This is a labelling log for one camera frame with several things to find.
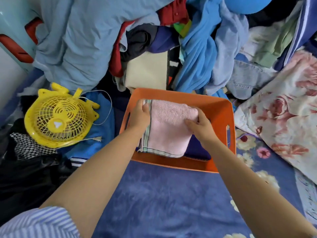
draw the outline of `blue striped shirt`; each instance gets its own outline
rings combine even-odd
[[[61,207],[32,209],[12,218],[0,227],[2,238],[79,238],[79,232],[67,210]]]

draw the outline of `blue balloon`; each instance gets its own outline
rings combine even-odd
[[[251,14],[261,11],[272,0],[224,0],[228,9],[237,14]]]

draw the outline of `yellow fan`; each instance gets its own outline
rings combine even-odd
[[[39,89],[37,100],[26,112],[24,124],[29,135],[40,145],[60,148],[75,144],[87,135],[99,114],[100,105],[79,99],[82,89],[72,96],[69,90],[52,83],[53,91]]]

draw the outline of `houndstooth fabric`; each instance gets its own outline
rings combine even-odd
[[[37,144],[29,135],[11,133],[10,136],[17,143],[14,152],[18,160],[28,160],[37,156],[57,154],[56,150]]]

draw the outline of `pink towel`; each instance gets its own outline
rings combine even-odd
[[[150,105],[151,123],[142,136],[139,152],[182,157],[192,136],[184,121],[197,122],[197,109],[163,100],[145,100],[144,103]]]

